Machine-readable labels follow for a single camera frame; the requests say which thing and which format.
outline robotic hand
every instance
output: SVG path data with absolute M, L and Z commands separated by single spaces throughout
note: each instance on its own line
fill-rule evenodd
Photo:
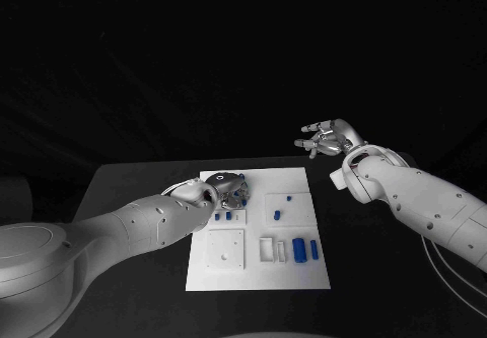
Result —
M 487 205 L 424 170 L 411 168 L 401 156 L 363 141 L 340 119 L 301 128 L 317 131 L 294 144 L 317 152 L 346 157 L 330 174 L 337 189 L 349 188 L 362 203 L 385 201 L 397 219 L 431 241 L 450 249 L 487 272 Z
M 219 206 L 239 209 L 248 198 L 244 175 L 218 173 L 80 222 L 0 227 L 0 337 L 51 337 L 97 276 L 199 231 Z

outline blue block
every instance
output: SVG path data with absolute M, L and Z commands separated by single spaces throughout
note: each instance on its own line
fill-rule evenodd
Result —
M 304 239 L 296 238 L 293 240 L 293 249 L 294 249 L 294 261 L 297 263 L 307 262 L 307 247 L 304 246 Z
M 313 259 L 317 259 L 317 241 L 312 241 L 312 254 Z

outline table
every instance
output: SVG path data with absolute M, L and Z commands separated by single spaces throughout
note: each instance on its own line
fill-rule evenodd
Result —
M 348 190 L 336 190 L 329 174 L 342 161 L 343 156 L 294 156 L 101 166 L 75 221 L 160 194 L 202 170 L 306 167 L 332 289 L 186 292 L 189 236 L 107 270 L 54 336 L 212 338 L 283 331 L 484 337 L 486 321 L 441 283 L 421 236 L 384 202 L 360 204 Z

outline blue cylinder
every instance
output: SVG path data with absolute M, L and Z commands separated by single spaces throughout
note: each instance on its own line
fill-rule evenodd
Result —
M 317 259 L 317 241 L 312 241 L 312 255 L 313 259 Z
M 296 238 L 293 240 L 293 249 L 294 249 L 294 261 L 297 263 L 307 262 L 307 247 L 304 246 L 304 239 Z

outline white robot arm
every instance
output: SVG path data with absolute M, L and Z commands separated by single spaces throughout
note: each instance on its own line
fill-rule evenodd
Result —
M 487 205 L 467 191 L 424 170 L 411 168 L 401 156 L 363 141 L 340 119 L 316 123 L 312 140 L 294 144 L 317 152 L 345 152 L 342 168 L 330 174 L 337 189 L 349 188 L 362 203 L 385 201 L 397 219 L 487 272 Z
M 219 173 L 80 222 L 0 227 L 0 337 L 51 337 L 97 276 L 199 231 L 219 206 L 242 208 L 248 198 L 245 178 Z

